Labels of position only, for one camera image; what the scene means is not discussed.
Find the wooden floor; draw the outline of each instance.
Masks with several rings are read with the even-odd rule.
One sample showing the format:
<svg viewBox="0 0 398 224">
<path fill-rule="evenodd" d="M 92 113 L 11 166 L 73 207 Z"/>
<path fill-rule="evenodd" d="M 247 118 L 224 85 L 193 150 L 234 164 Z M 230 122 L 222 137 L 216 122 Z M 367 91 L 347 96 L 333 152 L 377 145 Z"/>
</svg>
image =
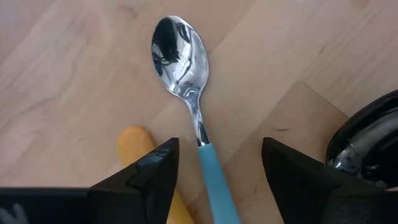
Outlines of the wooden floor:
<svg viewBox="0 0 398 224">
<path fill-rule="evenodd" d="M 211 223 L 186 106 L 158 81 L 157 21 L 210 60 L 205 124 L 243 223 L 282 223 L 260 159 L 272 136 L 323 160 L 333 133 L 398 86 L 396 0 L 0 0 L 0 185 L 90 186 L 121 168 L 118 134 L 179 137 L 178 189 Z"/>
</svg>

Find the yellow object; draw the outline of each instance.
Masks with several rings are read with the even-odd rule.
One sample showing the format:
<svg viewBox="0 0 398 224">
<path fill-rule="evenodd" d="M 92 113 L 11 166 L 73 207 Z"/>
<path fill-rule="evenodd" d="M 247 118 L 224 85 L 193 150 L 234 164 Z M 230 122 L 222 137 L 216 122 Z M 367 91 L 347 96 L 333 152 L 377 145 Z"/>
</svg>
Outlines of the yellow object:
<svg viewBox="0 0 398 224">
<path fill-rule="evenodd" d="M 153 149 L 155 149 L 155 145 L 142 127 L 129 127 L 119 135 L 118 153 L 124 167 Z M 194 224 L 177 189 L 174 191 L 167 224 Z"/>
</svg>

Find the glossy black object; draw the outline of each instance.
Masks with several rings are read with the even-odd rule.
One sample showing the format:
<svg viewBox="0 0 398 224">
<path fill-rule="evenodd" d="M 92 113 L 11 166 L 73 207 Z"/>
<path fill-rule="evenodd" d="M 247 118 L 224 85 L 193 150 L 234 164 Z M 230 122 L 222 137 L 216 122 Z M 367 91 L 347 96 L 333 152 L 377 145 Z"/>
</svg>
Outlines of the glossy black object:
<svg viewBox="0 0 398 224">
<path fill-rule="evenodd" d="M 89 189 L 0 189 L 0 223 L 11 217 L 31 224 L 164 224 L 178 157 L 178 139 L 173 138 Z"/>
<path fill-rule="evenodd" d="M 398 90 L 392 91 L 368 104 L 345 122 L 331 139 L 326 163 L 330 166 L 348 147 L 355 135 L 386 115 L 398 112 Z M 398 129 L 391 131 L 370 148 L 359 165 L 356 175 L 383 188 L 398 186 Z"/>
<path fill-rule="evenodd" d="M 286 224 L 398 223 L 398 192 L 338 172 L 272 138 L 262 161 Z"/>
</svg>

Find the spoon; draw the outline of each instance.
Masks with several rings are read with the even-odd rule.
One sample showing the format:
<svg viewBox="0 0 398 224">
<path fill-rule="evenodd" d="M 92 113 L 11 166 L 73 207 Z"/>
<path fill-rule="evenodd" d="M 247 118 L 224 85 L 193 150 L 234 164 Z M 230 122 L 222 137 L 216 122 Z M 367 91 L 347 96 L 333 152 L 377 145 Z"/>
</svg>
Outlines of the spoon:
<svg viewBox="0 0 398 224">
<path fill-rule="evenodd" d="M 209 66 L 199 34 L 178 16 L 163 18 L 152 38 L 152 58 L 166 89 L 183 100 L 191 112 L 214 224 L 241 223 L 200 112 Z"/>
</svg>

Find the wood grain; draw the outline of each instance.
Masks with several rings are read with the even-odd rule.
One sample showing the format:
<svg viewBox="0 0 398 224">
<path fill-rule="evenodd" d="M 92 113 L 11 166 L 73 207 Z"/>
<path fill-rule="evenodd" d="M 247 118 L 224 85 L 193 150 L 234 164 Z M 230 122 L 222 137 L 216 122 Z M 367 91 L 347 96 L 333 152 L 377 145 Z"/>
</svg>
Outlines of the wood grain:
<svg viewBox="0 0 398 224">
<path fill-rule="evenodd" d="M 324 161 L 329 140 L 346 120 L 306 84 L 296 83 L 224 166 L 243 223 L 283 223 L 262 166 L 262 139 L 275 138 Z M 211 223 L 205 190 L 190 210 L 200 223 Z"/>
<path fill-rule="evenodd" d="M 245 223 L 259 223 L 269 199 L 242 193 L 253 189 L 239 178 L 264 180 L 262 170 L 243 177 L 239 168 L 259 167 L 244 147 L 257 149 L 248 142 L 270 133 L 298 149 L 313 144 L 306 153 L 322 157 L 344 120 L 333 106 L 351 116 L 396 88 L 397 8 L 394 0 L 0 0 L 0 185 L 93 185 L 122 168 L 118 134 L 142 125 L 156 142 L 180 138 L 178 188 L 208 223 L 189 112 L 150 58 L 157 21 L 176 14 L 206 45 L 208 135 Z M 286 100 L 288 91 L 298 98 Z M 300 125 L 319 133 L 292 131 Z"/>
</svg>

